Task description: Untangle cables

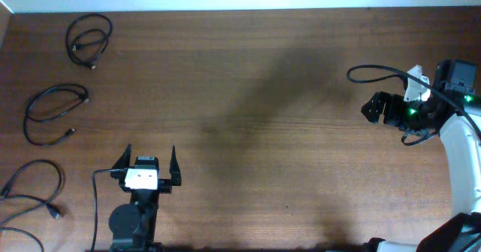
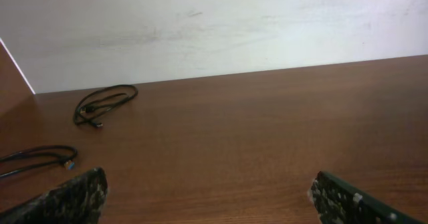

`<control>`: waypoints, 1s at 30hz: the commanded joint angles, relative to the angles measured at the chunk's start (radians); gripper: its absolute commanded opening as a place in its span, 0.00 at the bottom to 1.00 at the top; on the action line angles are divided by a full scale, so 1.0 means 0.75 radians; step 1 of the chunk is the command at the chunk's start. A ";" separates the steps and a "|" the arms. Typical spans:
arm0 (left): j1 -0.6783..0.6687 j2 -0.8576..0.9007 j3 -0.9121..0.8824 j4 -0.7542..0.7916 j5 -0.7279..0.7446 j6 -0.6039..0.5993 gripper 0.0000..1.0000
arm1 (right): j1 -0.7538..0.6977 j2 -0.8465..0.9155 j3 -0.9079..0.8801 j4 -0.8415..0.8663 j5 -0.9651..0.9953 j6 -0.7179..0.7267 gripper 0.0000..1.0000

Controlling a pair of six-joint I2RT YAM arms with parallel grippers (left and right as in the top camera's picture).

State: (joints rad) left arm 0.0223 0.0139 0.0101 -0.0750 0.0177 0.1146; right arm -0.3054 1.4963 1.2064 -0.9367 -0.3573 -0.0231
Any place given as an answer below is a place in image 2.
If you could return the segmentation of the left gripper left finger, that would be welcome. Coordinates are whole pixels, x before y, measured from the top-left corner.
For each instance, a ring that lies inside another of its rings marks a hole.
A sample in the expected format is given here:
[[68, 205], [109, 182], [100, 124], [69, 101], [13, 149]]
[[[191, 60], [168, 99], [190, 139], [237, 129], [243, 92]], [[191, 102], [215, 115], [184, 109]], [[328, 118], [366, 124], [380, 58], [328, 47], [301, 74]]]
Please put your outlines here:
[[2, 224], [97, 223], [108, 194], [100, 167], [1, 212]]

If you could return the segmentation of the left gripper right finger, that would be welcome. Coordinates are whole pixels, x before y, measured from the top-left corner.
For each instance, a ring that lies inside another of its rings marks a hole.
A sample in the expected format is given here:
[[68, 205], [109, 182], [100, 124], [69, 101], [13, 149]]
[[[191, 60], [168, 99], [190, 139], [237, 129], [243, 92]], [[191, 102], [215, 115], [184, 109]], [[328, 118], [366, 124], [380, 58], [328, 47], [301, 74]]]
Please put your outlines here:
[[423, 224], [325, 171], [312, 181], [308, 197], [322, 224]]

